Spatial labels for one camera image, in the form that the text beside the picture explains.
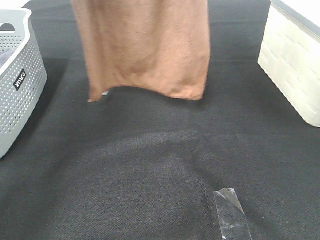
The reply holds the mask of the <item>blue-grey towel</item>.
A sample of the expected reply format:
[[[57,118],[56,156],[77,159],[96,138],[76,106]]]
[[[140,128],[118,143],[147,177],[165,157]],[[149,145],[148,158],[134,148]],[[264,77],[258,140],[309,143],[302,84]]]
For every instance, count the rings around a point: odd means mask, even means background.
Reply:
[[[0,52],[0,69],[5,70],[7,69],[15,59],[15,50],[13,49],[6,49]]]

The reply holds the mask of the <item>brown towel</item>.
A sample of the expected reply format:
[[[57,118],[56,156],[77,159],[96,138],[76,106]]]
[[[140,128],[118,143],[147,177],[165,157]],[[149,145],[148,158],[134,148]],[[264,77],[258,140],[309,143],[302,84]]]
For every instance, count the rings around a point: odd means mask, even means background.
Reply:
[[[74,0],[89,101],[117,87],[200,100],[210,64],[206,0]]]

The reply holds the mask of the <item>white plastic storage box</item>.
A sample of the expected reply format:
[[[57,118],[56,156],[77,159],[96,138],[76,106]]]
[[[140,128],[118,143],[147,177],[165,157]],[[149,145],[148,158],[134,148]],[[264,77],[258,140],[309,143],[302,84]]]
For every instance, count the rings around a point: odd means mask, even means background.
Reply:
[[[320,2],[272,0],[258,64],[302,119],[320,126]]]

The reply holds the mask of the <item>grey perforated laundry basket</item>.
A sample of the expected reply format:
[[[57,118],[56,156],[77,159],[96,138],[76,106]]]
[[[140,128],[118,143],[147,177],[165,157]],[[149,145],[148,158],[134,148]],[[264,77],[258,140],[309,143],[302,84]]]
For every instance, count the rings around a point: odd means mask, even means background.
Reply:
[[[23,130],[44,90],[48,75],[27,8],[1,9],[0,52],[15,51],[12,64],[0,69],[0,155],[4,157]]]

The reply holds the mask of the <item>clear tape strip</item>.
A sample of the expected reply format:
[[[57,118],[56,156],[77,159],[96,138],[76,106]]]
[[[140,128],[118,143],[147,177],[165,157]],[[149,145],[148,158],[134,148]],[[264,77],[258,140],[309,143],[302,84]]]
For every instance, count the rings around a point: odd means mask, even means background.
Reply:
[[[214,199],[223,240],[252,240],[244,210],[233,188],[214,192]]]

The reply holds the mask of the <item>black table cloth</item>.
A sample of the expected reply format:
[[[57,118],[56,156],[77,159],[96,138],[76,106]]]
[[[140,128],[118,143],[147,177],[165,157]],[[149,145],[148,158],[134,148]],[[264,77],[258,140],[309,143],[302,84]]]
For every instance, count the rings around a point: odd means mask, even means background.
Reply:
[[[119,87],[88,102],[68,0],[33,0],[48,80],[0,161],[3,240],[219,240],[233,188],[254,240],[320,237],[320,130],[258,65],[268,0],[209,2],[200,101]]]

